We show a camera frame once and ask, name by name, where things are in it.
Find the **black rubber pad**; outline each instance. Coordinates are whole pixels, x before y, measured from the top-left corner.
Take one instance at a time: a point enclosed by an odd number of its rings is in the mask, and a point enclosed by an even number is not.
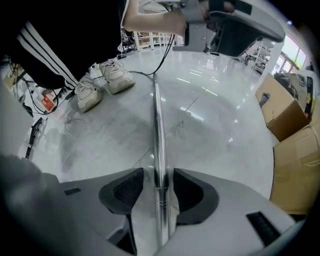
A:
[[[99,199],[112,213],[129,215],[143,187],[144,169],[138,168],[103,186],[99,192]]]
[[[173,190],[180,210],[177,225],[193,225],[205,221],[219,203],[219,195],[213,186],[177,168],[173,172]]]

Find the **black slot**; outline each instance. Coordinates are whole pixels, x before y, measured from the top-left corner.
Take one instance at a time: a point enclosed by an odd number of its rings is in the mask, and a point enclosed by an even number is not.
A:
[[[247,214],[246,217],[260,237],[264,246],[270,245],[273,241],[280,237],[279,232],[274,228],[274,226],[272,226],[262,212],[258,211],[250,213]]]
[[[72,188],[68,188],[68,189],[65,189],[64,190],[64,193],[67,195],[67,196],[70,196],[70,195],[73,195],[75,193],[78,193],[80,192],[81,189],[78,188],[78,187],[72,187]]]
[[[131,255],[137,255],[137,248],[135,244],[130,216],[127,216],[124,226],[121,229],[117,230],[108,239],[108,241]]]

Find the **white floor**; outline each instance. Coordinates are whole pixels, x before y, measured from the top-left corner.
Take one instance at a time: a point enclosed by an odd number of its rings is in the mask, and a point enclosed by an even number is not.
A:
[[[150,73],[164,53],[164,46],[144,49],[121,61],[127,70]],[[170,51],[157,75],[169,166],[237,181],[269,198],[273,141],[255,98],[258,74],[228,57]],[[133,77],[134,87],[104,91],[87,113],[74,97],[49,115],[31,161],[61,182],[152,167],[152,80]]]

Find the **metal pole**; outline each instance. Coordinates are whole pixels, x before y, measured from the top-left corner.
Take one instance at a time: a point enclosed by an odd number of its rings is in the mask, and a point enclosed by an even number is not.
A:
[[[153,74],[154,108],[154,182],[156,203],[156,232],[158,247],[170,236],[169,223],[169,176],[167,168],[165,127],[162,115],[161,96],[157,75]]]

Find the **white stripe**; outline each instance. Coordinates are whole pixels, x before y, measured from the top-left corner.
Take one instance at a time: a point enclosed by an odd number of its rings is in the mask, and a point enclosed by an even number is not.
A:
[[[25,26],[29,30],[29,32],[32,34],[32,36],[36,39],[36,41],[45,49],[45,51],[54,59],[54,61],[68,74],[68,76],[72,79],[73,83],[76,86],[78,85],[77,79],[72,75],[70,70],[66,67],[66,65],[58,58],[58,56],[51,50],[49,45],[43,40],[43,38],[38,34],[38,32],[35,30],[35,28],[31,25],[31,23],[28,21]]]
[[[130,0],[126,0],[126,2],[125,2],[125,7],[124,7],[124,11],[123,11],[122,18],[121,18],[121,23],[120,23],[120,29],[122,28],[122,23],[124,22],[124,18],[125,18],[125,16],[126,16],[126,12],[127,12],[127,9],[128,9],[129,1],[130,1]],[[118,50],[119,50],[121,53],[123,52],[122,38],[121,38],[121,43],[120,43],[119,46],[118,46]]]
[[[124,18],[126,16],[126,12],[127,12],[127,9],[128,9],[129,1],[130,0],[126,0],[124,11],[123,11],[123,14],[122,14],[121,23],[120,23],[120,28],[122,27],[122,23],[124,22]]]
[[[29,42],[29,44],[32,45],[43,56],[43,58],[47,61],[47,63],[50,63],[52,67],[54,67],[58,71],[58,75],[63,76],[64,79],[67,80],[74,87],[77,86],[77,84],[73,80],[71,80],[66,75],[66,73],[64,73],[63,70],[50,58],[50,56],[46,53],[46,51],[44,51],[40,47],[40,45],[32,38],[32,36],[28,33],[28,31],[25,28],[21,29],[21,34],[25,37],[25,39]]]
[[[66,80],[66,79],[64,79],[64,84],[65,84],[65,87],[67,87],[69,90],[75,89],[74,86],[72,86],[71,84],[67,83],[67,80]]]
[[[44,59],[42,58],[24,39],[21,35],[18,35],[16,39],[20,42],[22,47],[26,49],[30,54],[32,54],[34,57],[36,57],[39,61],[41,61],[43,64],[45,64],[53,73],[56,75],[59,75],[57,71],[55,71],[52,66]]]

